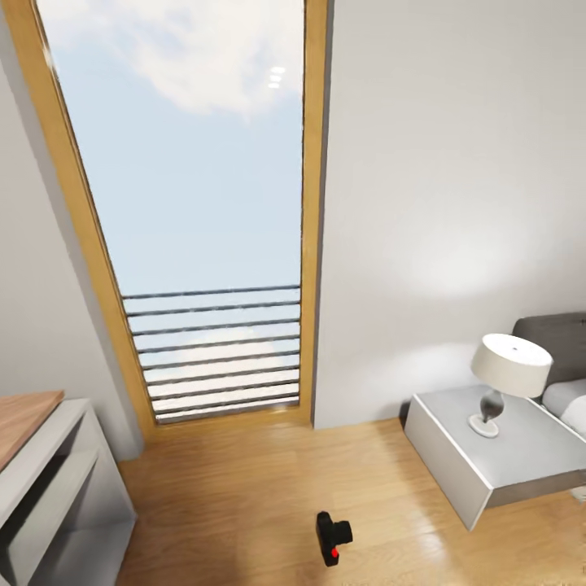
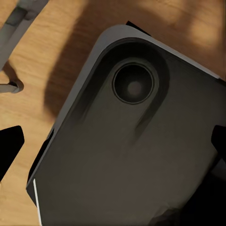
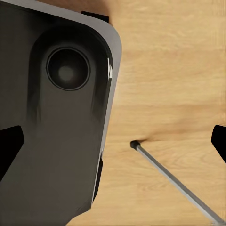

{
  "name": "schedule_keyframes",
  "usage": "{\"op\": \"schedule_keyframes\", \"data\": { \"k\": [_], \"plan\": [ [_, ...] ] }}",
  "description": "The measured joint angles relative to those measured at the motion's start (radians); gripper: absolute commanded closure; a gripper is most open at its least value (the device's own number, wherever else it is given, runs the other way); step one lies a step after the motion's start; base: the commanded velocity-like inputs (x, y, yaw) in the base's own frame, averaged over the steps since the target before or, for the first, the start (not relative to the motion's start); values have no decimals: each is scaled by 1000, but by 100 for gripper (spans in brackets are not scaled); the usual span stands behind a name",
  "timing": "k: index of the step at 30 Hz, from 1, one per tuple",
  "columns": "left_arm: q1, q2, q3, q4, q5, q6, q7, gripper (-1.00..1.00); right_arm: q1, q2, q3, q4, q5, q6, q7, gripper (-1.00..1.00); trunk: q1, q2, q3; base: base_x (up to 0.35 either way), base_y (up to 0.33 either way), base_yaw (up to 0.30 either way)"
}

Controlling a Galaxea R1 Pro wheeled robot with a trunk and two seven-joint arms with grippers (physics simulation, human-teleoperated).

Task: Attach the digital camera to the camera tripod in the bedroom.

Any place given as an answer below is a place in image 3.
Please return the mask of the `camera tripod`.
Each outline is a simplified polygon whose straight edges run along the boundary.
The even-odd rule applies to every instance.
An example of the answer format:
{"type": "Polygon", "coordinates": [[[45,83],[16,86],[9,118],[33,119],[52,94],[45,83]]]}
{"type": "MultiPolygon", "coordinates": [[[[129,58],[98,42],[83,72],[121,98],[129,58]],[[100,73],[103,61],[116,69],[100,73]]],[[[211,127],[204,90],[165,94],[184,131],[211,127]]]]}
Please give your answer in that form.
{"type": "Polygon", "coordinates": [[[156,169],[160,171],[180,192],[183,193],[204,215],[206,215],[215,226],[226,226],[220,216],[218,216],[209,206],[207,206],[200,198],[198,198],[191,190],[182,184],[173,174],[171,174],[164,166],[155,160],[148,152],[145,151],[138,141],[131,141],[130,147],[140,152],[156,169]]]}

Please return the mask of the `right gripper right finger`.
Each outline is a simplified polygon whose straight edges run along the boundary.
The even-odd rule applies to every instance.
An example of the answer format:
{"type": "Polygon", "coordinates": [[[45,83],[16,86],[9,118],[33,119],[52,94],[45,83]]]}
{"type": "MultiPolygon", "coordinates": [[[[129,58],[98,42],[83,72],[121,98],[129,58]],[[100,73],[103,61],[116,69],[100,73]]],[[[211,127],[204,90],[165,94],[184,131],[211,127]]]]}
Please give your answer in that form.
{"type": "Polygon", "coordinates": [[[215,125],[211,142],[226,163],[226,127],[215,125]]]}

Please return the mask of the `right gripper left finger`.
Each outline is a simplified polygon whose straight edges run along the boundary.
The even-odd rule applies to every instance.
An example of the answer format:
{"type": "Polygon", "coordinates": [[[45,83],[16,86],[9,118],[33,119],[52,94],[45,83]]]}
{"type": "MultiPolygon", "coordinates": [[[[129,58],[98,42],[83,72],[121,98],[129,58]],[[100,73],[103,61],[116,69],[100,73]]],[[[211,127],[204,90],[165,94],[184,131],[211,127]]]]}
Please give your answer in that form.
{"type": "Polygon", "coordinates": [[[0,181],[24,144],[21,126],[0,130],[0,181]]]}

